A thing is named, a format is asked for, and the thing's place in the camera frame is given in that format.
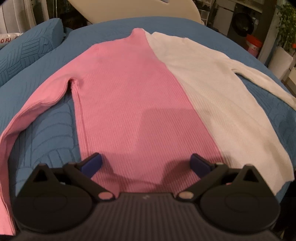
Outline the pink and white knit sweater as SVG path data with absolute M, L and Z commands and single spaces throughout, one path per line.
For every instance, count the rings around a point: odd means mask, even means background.
M 81 158 L 103 154 L 95 181 L 121 191 L 178 193 L 197 178 L 186 163 L 253 164 L 274 194 L 294 179 L 291 157 L 246 78 L 295 108 L 295 98 L 259 70 L 188 38 L 135 28 L 92 45 L 48 77 L 1 134 L 1 233 L 15 226 L 8 158 L 19 133 L 71 88 Z

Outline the white red printed package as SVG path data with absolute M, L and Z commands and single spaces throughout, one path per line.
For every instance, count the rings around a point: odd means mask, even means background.
M 7 44 L 9 44 L 14 39 L 21 36 L 22 33 L 6 33 L 6 34 L 0 34 L 0 48 L 3 48 Z

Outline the white plant pot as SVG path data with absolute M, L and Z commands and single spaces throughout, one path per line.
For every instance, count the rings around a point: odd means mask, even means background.
M 269 62 L 268 68 L 279 80 L 282 80 L 292 62 L 293 56 L 282 47 L 277 47 Z

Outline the blue quilted bedspread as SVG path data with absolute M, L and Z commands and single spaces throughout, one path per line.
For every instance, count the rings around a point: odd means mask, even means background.
M 228 57 L 255 68 L 269 77 L 273 74 L 242 47 L 199 23 L 181 18 L 144 17 L 109 21 L 77 30 L 66 30 L 66 38 L 49 53 L 27 66 L 1 85 L 1 129 L 22 108 L 29 96 L 49 76 L 96 43 L 121 39 L 134 28 L 147 32 L 186 37 Z M 278 138 L 295 161 L 295 111 L 286 103 L 243 79 L 244 85 L 266 112 Z M 22 131 L 8 159 L 10 198 L 14 199 L 39 163 L 60 167 L 67 161 L 80 161 L 74 103 L 67 91 L 53 107 L 38 116 Z

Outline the blue quilted pillow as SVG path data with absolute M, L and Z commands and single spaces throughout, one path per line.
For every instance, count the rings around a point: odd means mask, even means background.
M 28 30 L 1 48 L 1 85 L 57 48 L 64 36 L 62 21 L 54 18 Z

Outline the green potted plant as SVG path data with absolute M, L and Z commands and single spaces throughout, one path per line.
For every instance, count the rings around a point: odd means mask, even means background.
M 295 7 L 286 1 L 278 9 L 277 14 L 280 17 L 280 23 L 277 28 L 278 46 L 289 52 L 295 44 Z

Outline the light patterned curtain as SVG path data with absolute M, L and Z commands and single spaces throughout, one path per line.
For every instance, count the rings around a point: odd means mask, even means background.
M 8 0 L 1 5 L 1 34 L 23 33 L 48 19 L 47 1 Z

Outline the red bucket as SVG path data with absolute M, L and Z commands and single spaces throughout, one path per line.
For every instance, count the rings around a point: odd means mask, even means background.
M 253 35 L 247 35 L 246 39 L 245 39 L 245 49 L 247 52 L 249 52 L 252 56 L 257 57 L 257 55 L 259 54 L 260 49 L 263 46 L 262 41 L 260 41 L 259 39 L 257 39 L 255 36 Z

